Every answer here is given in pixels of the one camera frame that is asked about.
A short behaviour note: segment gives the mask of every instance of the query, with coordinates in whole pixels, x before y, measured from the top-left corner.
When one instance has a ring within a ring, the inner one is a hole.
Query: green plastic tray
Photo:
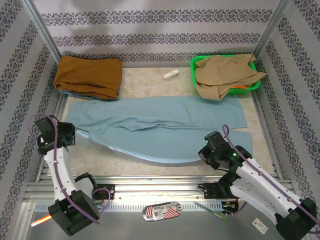
[[[197,88],[197,81],[196,81],[196,74],[195,74],[195,70],[198,68],[198,66],[196,65],[196,62],[202,60],[202,59],[206,59],[209,57],[212,57],[213,55],[206,55],[206,56],[195,56],[194,58],[191,59],[190,61],[190,67],[191,67],[191,75],[192,75],[192,81],[193,81],[193,85],[195,86],[195,88]],[[232,57],[234,55],[220,55],[223,57]],[[252,62],[249,64],[250,68],[252,68],[253,70],[256,70],[255,64]],[[254,84],[252,84],[251,86],[247,87],[246,89],[240,89],[240,88],[232,88],[229,89],[228,91],[228,95],[235,95],[235,94],[246,94],[249,91],[253,91],[256,90],[258,87],[260,86],[260,80],[255,82]]]

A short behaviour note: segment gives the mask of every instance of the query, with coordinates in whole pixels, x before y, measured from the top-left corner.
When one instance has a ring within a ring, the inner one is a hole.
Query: white eraser
[[[252,225],[260,231],[260,233],[265,234],[268,230],[268,227],[262,223],[258,218],[253,220]]]
[[[176,70],[173,70],[171,72],[168,72],[167,74],[163,75],[163,80],[165,82],[171,80],[171,79],[174,79],[175,77],[177,77],[179,75],[179,70],[176,69]]]

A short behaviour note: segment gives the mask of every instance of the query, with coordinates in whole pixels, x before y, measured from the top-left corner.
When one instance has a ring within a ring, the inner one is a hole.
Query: floral pattern wall
[[[60,52],[124,67],[187,67],[197,55],[251,53],[278,0],[35,0]]]
[[[266,45],[258,97],[276,155],[302,197],[320,205],[320,3],[293,0]]]
[[[7,240],[40,160],[27,122],[52,114],[59,96],[57,64],[19,0],[0,0],[0,55],[0,240]]]

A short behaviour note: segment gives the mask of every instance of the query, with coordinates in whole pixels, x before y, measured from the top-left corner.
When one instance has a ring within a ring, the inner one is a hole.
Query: orange object
[[[247,89],[247,86],[233,86],[232,89]]]
[[[44,223],[45,221],[47,221],[49,219],[51,219],[50,215],[44,216],[44,217],[38,219],[37,221],[34,221],[33,223],[31,223],[31,227],[34,227],[34,226],[36,226],[38,224],[42,224],[42,223]]]

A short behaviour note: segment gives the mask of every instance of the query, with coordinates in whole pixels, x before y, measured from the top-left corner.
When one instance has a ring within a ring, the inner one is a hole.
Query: folded brown towel
[[[204,99],[221,100],[234,86],[254,84],[266,74],[254,71],[248,64],[256,60],[253,54],[232,57],[215,55],[196,62],[196,89]]]
[[[79,95],[115,99],[122,81],[118,59],[87,60],[62,56],[53,85]]]

